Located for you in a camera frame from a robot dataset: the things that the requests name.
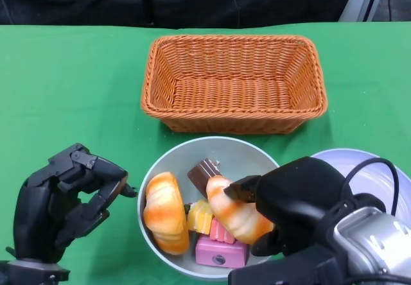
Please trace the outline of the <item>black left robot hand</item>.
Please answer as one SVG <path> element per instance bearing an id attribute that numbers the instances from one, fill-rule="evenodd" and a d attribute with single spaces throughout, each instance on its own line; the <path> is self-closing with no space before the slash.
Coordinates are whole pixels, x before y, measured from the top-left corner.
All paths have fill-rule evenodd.
<path id="1" fill-rule="evenodd" d="M 52 264 L 109 217 L 117 196 L 135 198 L 128 172 L 76 143 L 23 183 L 15 209 L 15 258 Z"/>

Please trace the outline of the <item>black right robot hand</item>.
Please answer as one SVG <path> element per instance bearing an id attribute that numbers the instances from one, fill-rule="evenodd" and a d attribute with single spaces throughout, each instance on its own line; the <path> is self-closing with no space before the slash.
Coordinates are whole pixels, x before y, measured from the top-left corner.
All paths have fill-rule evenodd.
<path id="1" fill-rule="evenodd" d="M 290 255 L 308 248 L 320 220 L 353 192 L 345 176 L 327 162 L 302 157 L 264 175 L 252 175 L 224 189 L 234 201 L 254 203 L 275 228 L 251 244 L 254 256 Z"/>

